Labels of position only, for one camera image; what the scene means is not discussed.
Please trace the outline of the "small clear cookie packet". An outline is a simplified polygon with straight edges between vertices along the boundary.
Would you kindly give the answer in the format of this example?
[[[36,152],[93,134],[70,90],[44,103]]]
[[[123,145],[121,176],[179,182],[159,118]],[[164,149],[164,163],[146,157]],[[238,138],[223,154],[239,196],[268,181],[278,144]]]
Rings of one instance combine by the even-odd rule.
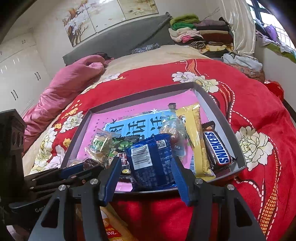
[[[85,158],[84,159],[70,159],[68,160],[67,162],[67,166],[66,167],[72,167],[72,166],[75,166],[75,165],[78,165],[78,164],[81,164],[81,163],[84,163],[85,162]]]

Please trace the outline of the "white wardrobe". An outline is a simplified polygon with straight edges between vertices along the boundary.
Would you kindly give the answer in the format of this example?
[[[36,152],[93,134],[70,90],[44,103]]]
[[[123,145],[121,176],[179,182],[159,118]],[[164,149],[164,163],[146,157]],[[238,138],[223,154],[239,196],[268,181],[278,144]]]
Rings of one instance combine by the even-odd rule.
[[[50,82],[31,33],[1,43],[1,111],[23,116]]]

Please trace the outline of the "green label cake packet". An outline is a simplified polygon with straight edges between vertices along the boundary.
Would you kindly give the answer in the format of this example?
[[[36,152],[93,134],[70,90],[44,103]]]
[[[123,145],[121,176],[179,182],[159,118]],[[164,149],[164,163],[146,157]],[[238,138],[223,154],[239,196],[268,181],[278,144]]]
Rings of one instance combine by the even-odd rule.
[[[107,165],[112,147],[113,133],[97,129],[91,143],[85,147],[86,153],[95,161]]]

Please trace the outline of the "floral wall painting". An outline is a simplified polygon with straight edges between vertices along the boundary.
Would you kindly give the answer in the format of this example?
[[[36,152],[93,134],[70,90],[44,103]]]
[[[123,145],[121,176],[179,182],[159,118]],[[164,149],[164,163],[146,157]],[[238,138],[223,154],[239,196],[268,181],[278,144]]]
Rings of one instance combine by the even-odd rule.
[[[155,1],[67,1],[62,22],[72,47],[127,20],[158,13]]]

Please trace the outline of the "gold long snack packet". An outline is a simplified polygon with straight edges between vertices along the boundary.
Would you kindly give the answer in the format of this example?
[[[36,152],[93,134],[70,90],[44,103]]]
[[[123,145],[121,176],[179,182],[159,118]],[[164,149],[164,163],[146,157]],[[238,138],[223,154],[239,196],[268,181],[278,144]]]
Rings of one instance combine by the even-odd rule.
[[[215,179],[216,175],[211,169],[203,138],[200,104],[197,102],[179,108],[176,115],[185,126],[193,151],[189,169],[197,178],[203,178],[205,181]]]

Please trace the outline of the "clear pastry packet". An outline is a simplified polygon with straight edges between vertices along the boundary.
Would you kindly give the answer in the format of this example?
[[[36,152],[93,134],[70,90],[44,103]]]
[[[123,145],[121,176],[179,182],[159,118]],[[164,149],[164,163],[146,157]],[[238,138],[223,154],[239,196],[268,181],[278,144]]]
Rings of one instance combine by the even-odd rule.
[[[176,116],[175,113],[161,114],[161,128],[159,133],[167,133],[170,135],[171,149],[174,156],[180,159],[186,155],[186,129],[183,122]]]

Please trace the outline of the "orange snack packet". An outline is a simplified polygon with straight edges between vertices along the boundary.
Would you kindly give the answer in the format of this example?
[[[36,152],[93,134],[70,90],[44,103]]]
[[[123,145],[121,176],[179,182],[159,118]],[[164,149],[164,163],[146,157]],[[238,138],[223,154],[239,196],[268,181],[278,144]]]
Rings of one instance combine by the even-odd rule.
[[[81,204],[76,204],[75,207],[77,240],[85,240]],[[110,204],[107,207],[100,207],[100,211],[108,240],[137,240]]]

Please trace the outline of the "blue snack packet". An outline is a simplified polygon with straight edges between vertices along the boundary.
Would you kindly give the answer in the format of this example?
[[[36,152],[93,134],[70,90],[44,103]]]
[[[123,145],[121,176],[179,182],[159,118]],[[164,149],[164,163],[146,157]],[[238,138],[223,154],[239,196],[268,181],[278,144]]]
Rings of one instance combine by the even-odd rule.
[[[161,133],[125,150],[138,189],[159,190],[175,185],[171,171],[174,157],[170,139],[168,133]]]

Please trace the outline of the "dark green candy packet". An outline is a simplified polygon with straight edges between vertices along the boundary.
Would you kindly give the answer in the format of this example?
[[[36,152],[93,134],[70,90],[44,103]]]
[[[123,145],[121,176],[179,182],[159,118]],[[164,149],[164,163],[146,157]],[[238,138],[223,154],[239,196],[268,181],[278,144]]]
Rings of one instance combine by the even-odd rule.
[[[117,152],[124,152],[140,140],[140,135],[118,137],[112,139],[112,149]]]

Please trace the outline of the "dark shallow box tray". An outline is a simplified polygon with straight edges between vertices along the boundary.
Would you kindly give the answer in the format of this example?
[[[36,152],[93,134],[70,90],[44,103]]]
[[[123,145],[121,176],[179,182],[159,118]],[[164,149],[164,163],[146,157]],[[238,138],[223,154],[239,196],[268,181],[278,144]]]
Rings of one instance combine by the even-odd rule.
[[[75,158],[87,158],[85,147],[91,143],[97,129],[145,139],[159,133],[161,114],[169,112],[170,103],[182,108],[196,102],[200,104],[201,122],[214,121],[215,131],[234,158],[233,163],[216,174],[213,183],[230,179],[246,168],[246,161],[218,101],[194,82],[136,93],[89,109],[75,132],[61,168],[70,166]]]

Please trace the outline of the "light blue cloth pile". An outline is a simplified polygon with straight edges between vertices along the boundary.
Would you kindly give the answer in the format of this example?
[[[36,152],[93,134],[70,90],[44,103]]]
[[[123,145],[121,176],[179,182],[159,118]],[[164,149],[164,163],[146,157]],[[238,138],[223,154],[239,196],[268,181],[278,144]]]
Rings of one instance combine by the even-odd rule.
[[[263,67],[262,63],[256,59],[235,55],[234,53],[224,54],[222,59],[226,64],[238,65],[255,71],[260,71]]]

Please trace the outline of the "red floral blanket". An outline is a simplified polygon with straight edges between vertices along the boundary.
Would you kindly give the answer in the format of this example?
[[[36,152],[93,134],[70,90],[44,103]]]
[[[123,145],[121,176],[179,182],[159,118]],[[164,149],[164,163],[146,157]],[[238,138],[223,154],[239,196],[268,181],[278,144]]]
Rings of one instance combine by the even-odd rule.
[[[58,166],[92,107],[134,93],[196,82],[213,99],[233,129],[246,168],[231,183],[254,212],[267,240],[283,240],[295,225],[295,127],[290,114],[264,84],[212,59],[189,59],[146,67],[120,68],[110,63],[69,104],[51,104],[55,119],[38,124],[40,137],[23,161],[34,174]]]

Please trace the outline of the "grey headboard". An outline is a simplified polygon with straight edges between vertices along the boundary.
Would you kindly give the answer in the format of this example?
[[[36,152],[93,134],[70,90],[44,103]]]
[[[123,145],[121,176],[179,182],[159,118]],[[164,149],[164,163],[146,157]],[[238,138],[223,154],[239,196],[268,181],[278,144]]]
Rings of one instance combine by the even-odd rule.
[[[173,45],[169,33],[171,15],[166,13],[123,24],[101,33],[63,56],[66,66],[77,60],[98,53],[119,58],[130,55],[133,50],[153,44]]]

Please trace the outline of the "stack of folded clothes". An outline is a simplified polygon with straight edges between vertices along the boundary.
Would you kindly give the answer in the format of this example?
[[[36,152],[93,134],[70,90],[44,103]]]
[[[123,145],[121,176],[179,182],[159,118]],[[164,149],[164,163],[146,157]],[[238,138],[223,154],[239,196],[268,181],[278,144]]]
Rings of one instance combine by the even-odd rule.
[[[234,50],[230,25],[222,17],[200,20],[194,14],[179,16],[170,20],[168,31],[176,44],[192,47],[210,58],[221,58]]]

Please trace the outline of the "snickers bar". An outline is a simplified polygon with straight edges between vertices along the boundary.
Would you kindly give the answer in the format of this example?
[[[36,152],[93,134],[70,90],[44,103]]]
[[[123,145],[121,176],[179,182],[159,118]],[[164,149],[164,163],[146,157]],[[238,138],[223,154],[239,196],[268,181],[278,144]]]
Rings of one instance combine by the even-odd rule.
[[[202,124],[203,138],[211,169],[218,172],[226,169],[235,160],[230,155],[224,142],[215,130],[215,122],[208,121]]]

